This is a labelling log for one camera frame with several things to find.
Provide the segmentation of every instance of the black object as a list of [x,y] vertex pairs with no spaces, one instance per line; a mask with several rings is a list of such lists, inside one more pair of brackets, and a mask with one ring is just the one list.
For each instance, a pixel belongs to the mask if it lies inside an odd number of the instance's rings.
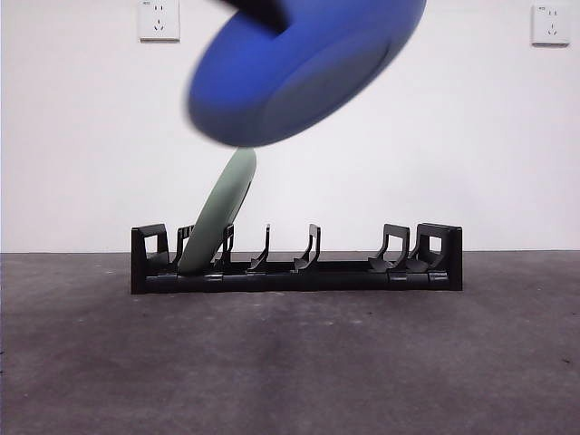
[[288,28],[287,14],[279,0],[223,0],[277,34]]
[[[249,261],[233,261],[234,226],[224,229],[223,253],[201,275],[179,275],[177,263],[183,241],[193,226],[178,230],[178,252],[169,261],[167,231],[164,225],[135,227],[131,231],[132,294],[186,292],[265,292],[319,290],[462,290],[462,230],[436,224],[417,226],[417,244],[409,254],[410,230],[385,225],[382,248],[375,257],[321,259],[321,228],[311,225],[308,247],[294,260],[269,260],[270,226],[266,228],[266,247]],[[145,238],[157,237],[157,252],[146,253]],[[384,259],[390,237],[402,239],[402,252],[395,260]],[[440,251],[431,249],[432,238],[440,240]]]

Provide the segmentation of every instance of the electrical socket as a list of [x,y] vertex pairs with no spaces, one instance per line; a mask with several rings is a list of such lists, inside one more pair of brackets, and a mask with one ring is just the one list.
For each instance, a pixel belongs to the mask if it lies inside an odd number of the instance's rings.
[[179,41],[179,0],[140,0],[139,36],[143,42]]
[[538,46],[570,44],[569,5],[534,5],[532,44]]

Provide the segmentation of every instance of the gray floor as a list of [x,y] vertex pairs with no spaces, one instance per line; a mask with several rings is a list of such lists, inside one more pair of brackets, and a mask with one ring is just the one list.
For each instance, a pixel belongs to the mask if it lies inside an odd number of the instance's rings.
[[16,434],[580,434],[580,252],[463,293],[128,295],[126,255],[3,257]]

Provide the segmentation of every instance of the green plate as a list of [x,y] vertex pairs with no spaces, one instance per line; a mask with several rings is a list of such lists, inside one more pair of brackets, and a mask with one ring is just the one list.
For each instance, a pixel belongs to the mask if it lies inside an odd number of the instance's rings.
[[224,228],[234,223],[256,172],[256,153],[238,149],[209,194],[178,263],[182,275],[204,272],[222,241]]

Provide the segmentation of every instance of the blue plate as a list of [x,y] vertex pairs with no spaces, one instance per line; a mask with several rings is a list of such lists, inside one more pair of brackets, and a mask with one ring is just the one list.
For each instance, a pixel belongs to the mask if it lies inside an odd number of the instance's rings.
[[426,0],[281,0],[280,35],[237,13],[206,51],[189,115],[234,146],[273,143],[348,102],[401,50]]

